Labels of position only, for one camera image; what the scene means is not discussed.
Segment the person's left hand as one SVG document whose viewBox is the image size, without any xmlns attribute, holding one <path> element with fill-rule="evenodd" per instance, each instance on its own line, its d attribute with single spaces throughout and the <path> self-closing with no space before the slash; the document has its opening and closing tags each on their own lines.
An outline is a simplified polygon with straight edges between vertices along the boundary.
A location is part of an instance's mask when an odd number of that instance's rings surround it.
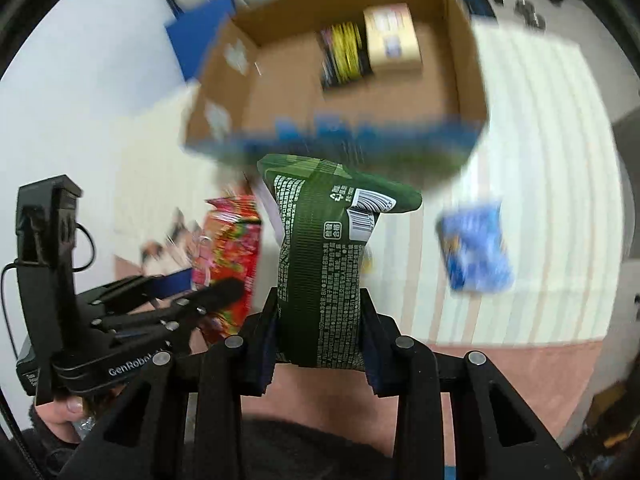
<svg viewBox="0 0 640 480">
<path fill-rule="evenodd" d="M 100 417 L 81 396 L 55 398 L 49 403 L 34 404 L 34 409 L 50 433 L 69 444 L 78 444 L 82 440 L 77 426 L 89 419 L 96 422 Z"/>
</svg>

